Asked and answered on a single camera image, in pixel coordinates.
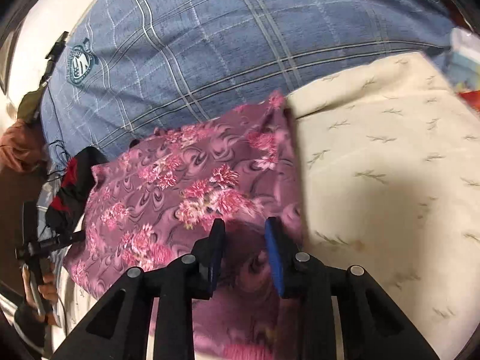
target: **purple floral cloth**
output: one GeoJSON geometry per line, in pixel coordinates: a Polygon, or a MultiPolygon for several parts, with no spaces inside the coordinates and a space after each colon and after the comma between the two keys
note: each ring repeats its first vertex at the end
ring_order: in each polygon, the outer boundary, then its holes
{"type": "Polygon", "coordinates": [[[193,302],[195,350],[272,358],[288,334],[277,330],[282,305],[270,278],[265,220],[281,218],[301,243],[284,103],[275,92],[207,123],[155,130],[117,160],[94,166],[87,240],[64,260],[75,283],[99,298],[129,267],[162,268],[188,253],[222,218],[227,245],[217,290],[211,300],[193,302]]]}

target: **metal pin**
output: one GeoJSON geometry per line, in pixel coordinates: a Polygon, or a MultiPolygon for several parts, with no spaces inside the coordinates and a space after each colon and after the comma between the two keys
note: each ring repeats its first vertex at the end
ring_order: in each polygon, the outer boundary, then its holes
{"type": "Polygon", "coordinates": [[[306,263],[310,259],[310,255],[308,253],[305,253],[304,251],[299,251],[295,255],[295,259],[301,263],[306,263]]]}
{"type": "Polygon", "coordinates": [[[360,265],[354,265],[350,268],[350,272],[355,276],[362,276],[365,270],[360,265]]]}
{"type": "Polygon", "coordinates": [[[140,268],[137,268],[136,266],[134,266],[133,268],[130,268],[127,272],[127,276],[129,278],[136,278],[138,275],[140,275],[141,270],[140,268]]]}
{"type": "Polygon", "coordinates": [[[181,261],[184,264],[192,264],[195,262],[195,256],[193,254],[186,254],[182,256],[181,261]]]}

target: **shield logo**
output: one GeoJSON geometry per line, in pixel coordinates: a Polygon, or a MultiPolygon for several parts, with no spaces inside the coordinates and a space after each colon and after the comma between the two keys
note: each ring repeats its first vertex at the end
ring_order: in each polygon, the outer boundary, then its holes
{"type": "Polygon", "coordinates": [[[80,85],[96,63],[97,58],[90,50],[90,41],[85,38],[82,44],[71,49],[67,57],[67,80],[73,85],[80,85]]]}

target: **hand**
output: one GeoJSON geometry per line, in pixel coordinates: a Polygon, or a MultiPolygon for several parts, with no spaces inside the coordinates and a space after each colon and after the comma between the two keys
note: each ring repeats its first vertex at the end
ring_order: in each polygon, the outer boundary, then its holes
{"type": "MultiPolygon", "coordinates": [[[[55,265],[52,263],[50,265],[50,269],[53,270],[55,265]]],[[[24,267],[22,269],[22,277],[23,277],[23,287],[25,289],[25,298],[27,304],[32,307],[33,309],[37,309],[37,305],[35,305],[35,300],[33,298],[32,289],[30,288],[30,271],[24,267]]],[[[43,276],[44,285],[38,286],[38,292],[42,295],[43,298],[49,300],[52,304],[57,303],[59,297],[57,293],[57,288],[55,287],[55,276],[52,272],[49,272],[43,276]]],[[[44,316],[38,315],[34,312],[35,318],[39,322],[44,321],[44,316]]],[[[49,325],[56,325],[55,318],[52,312],[49,312],[47,315],[47,321],[49,325]]]]}

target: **cream bedsheet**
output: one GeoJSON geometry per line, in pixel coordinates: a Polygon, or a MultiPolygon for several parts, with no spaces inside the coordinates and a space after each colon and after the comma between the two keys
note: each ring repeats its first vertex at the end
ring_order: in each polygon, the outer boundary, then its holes
{"type": "MultiPolygon", "coordinates": [[[[316,80],[289,104],[305,250],[364,266],[454,359],[480,321],[479,119],[419,53],[316,80]]],[[[64,270],[61,283],[70,331],[94,300],[64,270]]]]}

